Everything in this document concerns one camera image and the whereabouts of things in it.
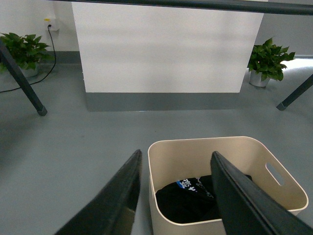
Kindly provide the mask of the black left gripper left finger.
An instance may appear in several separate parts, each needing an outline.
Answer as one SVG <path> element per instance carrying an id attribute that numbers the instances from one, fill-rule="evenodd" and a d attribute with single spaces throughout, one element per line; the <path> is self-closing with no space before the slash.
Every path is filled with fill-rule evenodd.
<path id="1" fill-rule="evenodd" d="M 57 235 L 130 235 L 140 194 L 142 152 L 136 150 Z"/>

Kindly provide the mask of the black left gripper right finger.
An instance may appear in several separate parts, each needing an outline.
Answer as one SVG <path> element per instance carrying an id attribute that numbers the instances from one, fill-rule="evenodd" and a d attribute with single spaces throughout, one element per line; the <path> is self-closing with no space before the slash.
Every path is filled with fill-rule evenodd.
<path id="1" fill-rule="evenodd" d="M 228 235 L 311 235 L 313 229 L 273 200 L 218 151 L 210 160 L 216 200 Z"/>

